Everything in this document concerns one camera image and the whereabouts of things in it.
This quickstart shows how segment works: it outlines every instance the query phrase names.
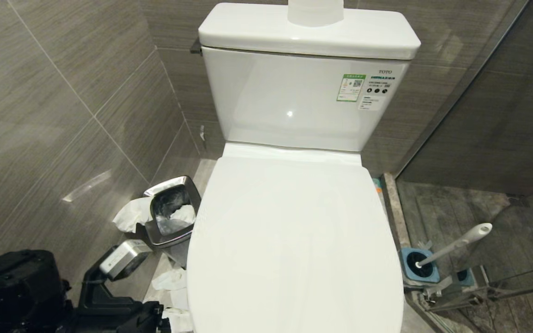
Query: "green label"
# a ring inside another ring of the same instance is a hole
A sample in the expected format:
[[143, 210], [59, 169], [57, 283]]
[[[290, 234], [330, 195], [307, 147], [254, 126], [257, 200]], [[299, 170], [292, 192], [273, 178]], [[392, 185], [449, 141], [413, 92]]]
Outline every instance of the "green label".
[[365, 81], [366, 76], [363, 74], [344, 74], [336, 101], [357, 102], [361, 87], [363, 87]]

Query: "toilet brush holder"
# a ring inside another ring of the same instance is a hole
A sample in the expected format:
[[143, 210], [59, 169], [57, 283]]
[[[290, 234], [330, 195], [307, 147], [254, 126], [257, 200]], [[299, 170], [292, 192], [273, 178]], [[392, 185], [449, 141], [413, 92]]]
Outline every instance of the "toilet brush holder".
[[431, 255], [433, 253], [425, 249], [402, 248], [400, 250], [400, 261], [406, 277], [414, 281], [438, 283], [440, 281], [440, 272], [435, 262], [425, 264], [420, 268], [416, 265], [416, 263], [431, 257]]

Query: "toilet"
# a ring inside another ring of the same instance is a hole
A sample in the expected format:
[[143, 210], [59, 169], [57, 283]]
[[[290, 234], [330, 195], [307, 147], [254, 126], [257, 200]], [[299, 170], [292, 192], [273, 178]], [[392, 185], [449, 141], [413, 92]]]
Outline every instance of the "toilet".
[[360, 152], [421, 44], [408, 21], [222, 3], [199, 40], [226, 145], [188, 249], [195, 332], [398, 333], [400, 263]]

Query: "shower floor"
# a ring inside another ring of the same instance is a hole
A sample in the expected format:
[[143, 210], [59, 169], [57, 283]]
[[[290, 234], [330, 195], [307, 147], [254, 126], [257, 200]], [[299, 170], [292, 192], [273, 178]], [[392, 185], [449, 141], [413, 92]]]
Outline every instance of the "shower floor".
[[[533, 197], [522, 207], [510, 206], [501, 193], [404, 181], [397, 186], [413, 247], [431, 240], [436, 251], [478, 223], [493, 223], [484, 240], [438, 260], [442, 278], [482, 264], [489, 281], [502, 289], [533, 286]], [[533, 332], [533, 294], [451, 311], [461, 312], [483, 333]]]

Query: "toilet tank lid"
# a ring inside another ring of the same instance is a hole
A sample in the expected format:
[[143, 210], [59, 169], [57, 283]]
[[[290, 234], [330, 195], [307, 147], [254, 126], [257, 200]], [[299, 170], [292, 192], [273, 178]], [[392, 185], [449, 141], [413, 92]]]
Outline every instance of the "toilet tank lid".
[[203, 46], [224, 49], [410, 60], [421, 41], [399, 12], [344, 9], [324, 27], [287, 20], [287, 6], [217, 4], [198, 29]]

